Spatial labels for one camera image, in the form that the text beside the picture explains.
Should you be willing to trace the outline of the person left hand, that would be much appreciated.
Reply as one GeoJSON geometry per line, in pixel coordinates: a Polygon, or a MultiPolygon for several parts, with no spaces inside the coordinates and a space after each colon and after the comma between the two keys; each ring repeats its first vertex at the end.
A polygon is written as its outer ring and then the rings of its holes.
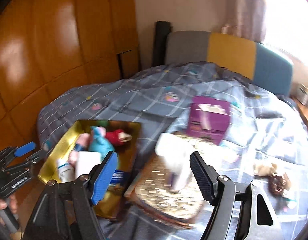
{"type": "MultiPolygon", "coordinates": [[[[8,204],[6,201],[0,199],[0,210],[4,210],[5,208],[8,207],[8,204]]],[[[18,209],[18,205],[17,205],[17,199],[16,199],[16,196],[14,194],[12,194],[10,197],[9,197],[9,207],[10,207],[10,210],[13,214],[16,214],[17,213],[17,209],[18,209]]],[[[4,221],[2,220],[2,218],[0,217],[0,222],[2,224],[4,224],[4,221]]]]}

